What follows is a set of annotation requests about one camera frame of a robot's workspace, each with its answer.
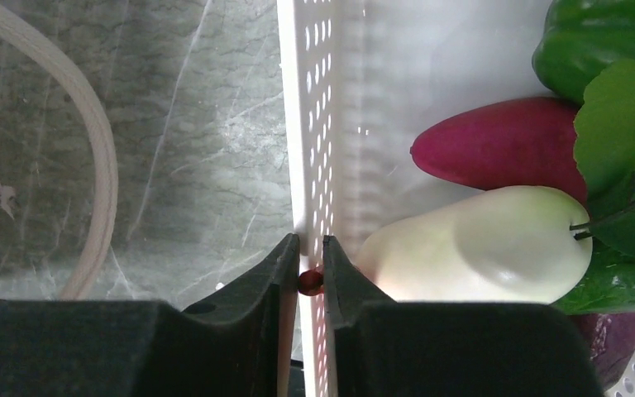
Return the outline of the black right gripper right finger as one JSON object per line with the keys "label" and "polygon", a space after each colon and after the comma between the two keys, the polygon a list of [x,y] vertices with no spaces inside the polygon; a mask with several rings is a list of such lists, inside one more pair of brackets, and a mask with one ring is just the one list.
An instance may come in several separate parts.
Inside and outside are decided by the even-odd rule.
{"label": "black right gripper right finger", "polygon": [[323,239],[331,396],[601,396],[580,334],[540,304],[398,303]]}

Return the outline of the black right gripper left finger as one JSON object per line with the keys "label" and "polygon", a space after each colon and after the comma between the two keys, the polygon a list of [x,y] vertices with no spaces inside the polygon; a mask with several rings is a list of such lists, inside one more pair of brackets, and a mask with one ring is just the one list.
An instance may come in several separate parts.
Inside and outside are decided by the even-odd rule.
{"label": "black right gripper left finger", "polygon": [[0,300],[0,396],[285,396],[300,242],[184,310]]}

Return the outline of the white perforated plastic basket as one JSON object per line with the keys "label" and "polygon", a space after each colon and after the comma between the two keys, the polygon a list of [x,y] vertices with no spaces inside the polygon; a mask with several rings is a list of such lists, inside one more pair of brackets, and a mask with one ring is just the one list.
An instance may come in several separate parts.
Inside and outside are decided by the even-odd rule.
{"label": "white perforated plastic basket", "polygon": [[[471,109],[557,97],[532,68],[553,1],[281,1],[279,37],[302,270],[323,239],[351,264],[384,225],[475,195],[410,155],[428,127]],[[324,292],[299,299],[308,396],[328,393]],[[610,396],[635,396],[635,352]]]}

